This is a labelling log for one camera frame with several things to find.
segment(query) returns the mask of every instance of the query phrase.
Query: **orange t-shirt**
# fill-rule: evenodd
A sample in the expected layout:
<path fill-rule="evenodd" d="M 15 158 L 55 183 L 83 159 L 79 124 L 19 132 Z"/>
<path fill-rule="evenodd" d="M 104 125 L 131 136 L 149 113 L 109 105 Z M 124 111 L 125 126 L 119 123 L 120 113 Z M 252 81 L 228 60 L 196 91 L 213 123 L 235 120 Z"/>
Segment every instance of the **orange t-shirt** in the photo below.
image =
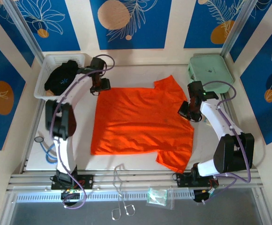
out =
<path fill-rule="evenodd" d="M 92 155 L 158 152 L 156 161 L 183 173 L 192 153 L 194 128 L 177 112 L 187 100 L 173 76 L 151 88 L 112 88 L 100 93 Z"/>

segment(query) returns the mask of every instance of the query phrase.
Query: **white basket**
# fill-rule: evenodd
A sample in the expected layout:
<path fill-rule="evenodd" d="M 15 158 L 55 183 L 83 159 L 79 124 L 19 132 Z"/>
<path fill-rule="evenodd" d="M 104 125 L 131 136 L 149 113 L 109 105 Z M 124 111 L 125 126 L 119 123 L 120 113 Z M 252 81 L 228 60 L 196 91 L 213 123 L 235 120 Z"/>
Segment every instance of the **white basket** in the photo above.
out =
<path fill-rule="evenodd" d="M 82 53 L 76 54 L 49 54 L 46 55 L 42 68 L 36 83 L 34 96 L 35 98 L 41 98 L 44 100 L 54 100 L 57 99 L 58 96 L 46 96 L 44 90 L 44 84 L 47 79 L 53 72 L 53 70 L 62 65 L 63 62 L 68 62 L 68 60 L 74 60 L 77 62 L 79 68 L 84 67 L 85 65 L 85 55 Z"/>

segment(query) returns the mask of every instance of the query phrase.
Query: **gray floor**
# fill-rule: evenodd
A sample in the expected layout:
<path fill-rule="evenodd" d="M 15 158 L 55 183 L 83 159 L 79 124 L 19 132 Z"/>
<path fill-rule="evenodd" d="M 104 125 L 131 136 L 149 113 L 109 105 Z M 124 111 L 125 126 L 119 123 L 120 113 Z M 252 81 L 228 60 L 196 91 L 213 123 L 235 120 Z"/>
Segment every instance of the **gray floor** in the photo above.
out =
<path fill-rule="evenodd" d="M 175 200 L 174 210 L 134 204 L 136 213 L 112 221 L 117 202 L 88 202 L 81 209 L 66 210 L 61 203 L 17 203 L 12 225 L 259 225 L 260 216 L 250 189 L 230 189 L 206 205 Z"/>

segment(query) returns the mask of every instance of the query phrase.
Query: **plastic basket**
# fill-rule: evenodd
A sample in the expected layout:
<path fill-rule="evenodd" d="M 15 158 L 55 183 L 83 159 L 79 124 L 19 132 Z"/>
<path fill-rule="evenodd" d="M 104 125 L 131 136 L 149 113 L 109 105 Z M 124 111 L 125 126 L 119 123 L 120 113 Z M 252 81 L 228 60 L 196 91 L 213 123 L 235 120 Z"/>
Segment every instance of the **plastic basket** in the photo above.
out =
<path fill-rule="evenodd" d="M 76 61 L 80 68 L 84 67 L 85 65 L 85 55 L 82 53 L 46 55 L 36 83 L 34 91 L 35 98 L 41 98 L 44 100 L 54 100 L 58 98 L 58 96 L 46 96 L 44 84 L 51 75 L 52 71 L 61 66 L 63 62 L 68 62 L 68 60 Z"/>
<path fill-rule="evenodd" d="M 190 81 L 201 81 L 205 84 L 210 81 L 225 81 L 234 83 L 224 59 L 220 55 L 199 55 L 190 59 Z M 230 86 L 222 83 L 212 83 L 204 87 L 206 91 L 214 91 L 217 94 L 228 92 Z"/>

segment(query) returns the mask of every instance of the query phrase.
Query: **white table surface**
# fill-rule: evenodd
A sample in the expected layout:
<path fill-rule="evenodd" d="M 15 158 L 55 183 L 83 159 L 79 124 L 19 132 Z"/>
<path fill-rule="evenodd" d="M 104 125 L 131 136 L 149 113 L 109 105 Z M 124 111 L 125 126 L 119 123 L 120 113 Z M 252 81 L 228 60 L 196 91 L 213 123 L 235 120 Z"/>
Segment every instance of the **white table surface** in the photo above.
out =
<path fill-rule="evenodd" d="M 154 81 L 173 75 L 177 83 L 182 87 L 186 96 L 188 95 L 187 84 L 189 75 L 187 66 L 130 66 L 115 67 L 108 71 L 105 77 L 110 79 L 111 87 L 147 87 L 153 88 Z M 136 155 L 90 155 L 90 146 L 94 126 L 95 109 L 97 97 L 89 92 L 79 101 L 74 109 L 77 121 L 77 129 L 73 137 L 74 157 L 79 170 L 113 170 L 115 166 L 124 164 L 127 170 L 166 170 L 167 168 L 158 164 L 155 160 L 157 153 Z M 187 169 L 192 168 L 196 162 L 203 162 L 213 157 L 218 144 L 215 131 L 205 122 L 192 123 L 194 127 L 194 145 L 192 157 Z M 48 147 L 53 142 L 49 132 L 45 129 L 45 110 L 37 128 L 36 136 L 44 137 L 44 146 Z M 45 153 L 40 144 L 34 142 L 26 171 L 55 170 L 56 166 L 45 160 Z"/>

